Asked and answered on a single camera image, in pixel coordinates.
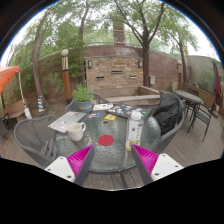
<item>round glass table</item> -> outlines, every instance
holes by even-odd
[[[80,141],[73,141],[68,133],[63,134],[56,131],[56,145],[62,156],[68,157],[73,153],[89,145],[94,145],[95,155],[89,168],[90,173],[95,174],[114,174],[120,173],[122,182],[127,188],[123,173],[136,166],[135,161],[125,149],[127,119],[117,116],[115,120],[109,121],[104,118],[107,116],[105,111],[100,117],[90,118],[90,113],[79,122],[86,124],[86,130]],[[111,135],[114,142],[109,146],[98,143],[98,138],[102,135]],[[145,118],[141,134],[140,145],[150,151],[156,149],[161,137],[159,124],[153,116]]]

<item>small table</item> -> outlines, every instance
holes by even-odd
[[[107,116],[105,111],[100,117],[89,118],[90,113],[80,121],[86,124],[83,138],[80,141],[72,141],[68,133],[56,132],[56,145],[62,156],[68,157],[71,154],[89,145],[94,145],[95,155],[89,168],[90,173],[95,174],[115,174],[120,173],[122,182],[127,189],[124,172],[136,166],[135,161],[125,149],[127,119],[117,116],[109,124],[103,124]],[[98,138],[102,135],[111,135],[114,142],[109,146],[98,143]],[[146,117],[142,129],[140,145],[150,151],[156,149],[161,137],[159,124],[153,116]]]
[[[193,103],[194,107],[193,107],[193,113],[196,112],[197,106],[200,105],[202,103],[202,99],[191,94],[191,93],[187,93],[183,90],[178,90],[176,91],[176,94],[181,98],[184,99],[188,102]]]

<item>bottle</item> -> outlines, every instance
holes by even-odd
[[[141,119],[142,115],[140,112],[133,110],[131,117],[127,121],[127,131],[126,131],[126,145],[127,151],[131,151],[131,145],[140,145],[140,138],[144,120]]]

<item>white mug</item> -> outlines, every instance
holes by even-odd
[[[86,124],[81,123],[72,123],[68,126],[68,135],[73,141],[79,141],[83,137],[83,132],[86,130]]]

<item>deck floor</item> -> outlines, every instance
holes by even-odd
[[[224,149],[220,117],[218,119],[212,117],[204,142],[202,139],[206,125],[200,120],[196,120],[194,129],[187,133],[190,126],[189,118],[190,115],[185,119],[183,126],[163,153],[167,153],[183,167],[219,159]],[[42,168],[18,146],[14,137],[5,150],[3,149],[3,140],[0,138],[0,154],[4,159]],[[129,188],[143,186],[137,167],[125,172],[125,179]],[[83,187],[101,190],[124,189],[119,174],[88,174]]]

